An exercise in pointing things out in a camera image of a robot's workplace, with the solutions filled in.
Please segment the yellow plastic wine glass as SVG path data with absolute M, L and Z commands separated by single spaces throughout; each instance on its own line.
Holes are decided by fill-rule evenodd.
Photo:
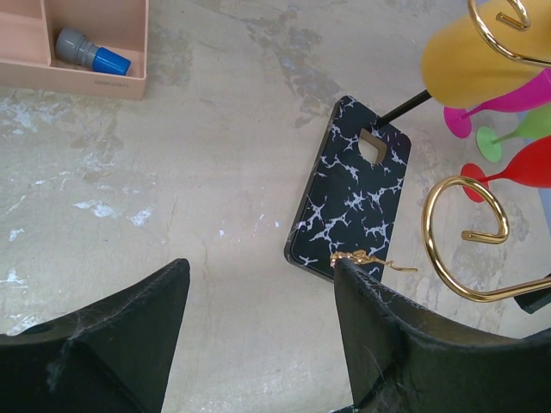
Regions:
M 421 75 L 429 94 L 470 108 L 524 86 L 550 66 L 550 2 L 468 1 L 467 13 L 428 41 Z

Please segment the magenta plastic wine glass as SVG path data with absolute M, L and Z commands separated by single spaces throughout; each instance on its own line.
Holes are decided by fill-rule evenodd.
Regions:
M 459 139 L 467 138 L 473 131 L 471 116 L 484 110 L 501 113 L 520 113 L 539 108 L 550 102 L 550 69 L 544 69 L 540 74 L 524 86 L 512 92 L 483 102 L 467 109 L 445 107 L 443 118 L 448 129 Z

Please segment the red plastic wine glass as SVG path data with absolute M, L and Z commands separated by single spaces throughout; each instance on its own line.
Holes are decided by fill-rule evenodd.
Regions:
M 550 188 L 550 137 L 539 139 L 524 147 L 516 154 L 501 172 L 486 176 L 474 163 L 467 163 L 459 176 L 454 176 L 455 184 L 461 185 L 467 197 L 481 203 L 482 193 L 472 183 L 489 189 L 489 182 L 506 179 L 532 188 Z

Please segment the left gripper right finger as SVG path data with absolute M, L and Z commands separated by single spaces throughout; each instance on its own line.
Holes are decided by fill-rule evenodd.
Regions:
M 382 285 L 350 260 L 334 292 L 360 412 L 548 412 L 550 332 L 468 327 Z

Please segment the green plastic wine glass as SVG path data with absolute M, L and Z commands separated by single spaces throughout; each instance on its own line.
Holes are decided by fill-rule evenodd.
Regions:
M 481 156 L 490 163 L 496 163 L 503 156 L 502 143 L 508 139 L 523 138 L 538 140 L 550 134 L 550 104 L 530 110 L 512 132 L 498 138 L 487 126 L 477 130 L 475 140 Z

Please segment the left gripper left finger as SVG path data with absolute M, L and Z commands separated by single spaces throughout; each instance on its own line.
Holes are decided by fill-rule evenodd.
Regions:
M 1 336 L 3 412 L 159 412 L 189 292 L 179 258 L 140 282 Z

